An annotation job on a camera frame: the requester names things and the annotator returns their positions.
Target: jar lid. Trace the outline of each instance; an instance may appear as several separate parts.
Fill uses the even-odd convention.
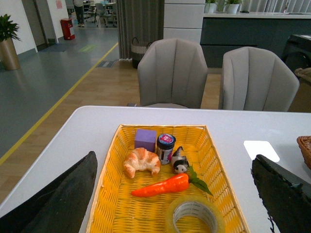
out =
[[[174,147],[176,138],[170,134],[163,133],[157,138],[157,144],[162,149],[167,150]]]

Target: person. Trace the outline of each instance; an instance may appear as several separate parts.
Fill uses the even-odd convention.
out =
[[[84,7],[83,0],[73,0],[74,10],[76,11],[78,27],[84,27]]]

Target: toy cat figurine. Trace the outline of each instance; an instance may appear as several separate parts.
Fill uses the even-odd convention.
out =
[[[183,147],[178,147],[178,149],[174,152],[171,159],[174,172],[178,174],[186,173],[189,167],[189,163],[186,156],[181,156],[181,150],[184,150]]]

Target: potted plant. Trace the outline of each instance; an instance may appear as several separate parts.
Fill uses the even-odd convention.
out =
[[[214,13],[216,11],[216,8],[217,8],[216,2],[217,2],[217,0],[206,0],[204,12],[205,13]]]
[[[236,14],[241,3],[242,0],[225,0],[225,5],[227,5],[227,13]]]
[[[19,69],[20,64],[12,39],[20,40],[16,34],[17,23],[9,20],[11,16],[0,16],[0,60],[6,70]]]

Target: yellow wicker basket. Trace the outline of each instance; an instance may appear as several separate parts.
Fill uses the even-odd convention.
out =
[[[198,177],[203,179],[214,196],[194,185],[179,193],[162,194],[150,198],[131,196],[131,191],[165,180],[173,175],[171,164],[162,165],[156,176],[149,171],[137,172],[129,179],[123,171],[127,154],[134,149],[137,129],[155,130],[157,136],[169,133],[176,137],[174,149],[183,146],[185,155]],[[156,233],[165,232],[166,210],[170,203],[183,195],[200,195],[213,202],[225,220],[227,233],[248,233],[238,201],[224,171],[206,126],[150,126],[120,125],[112,139],[99,178],[90,217],[88,233]],[[206,225],[194,217],[177,222],[183,232],[209,232]]]

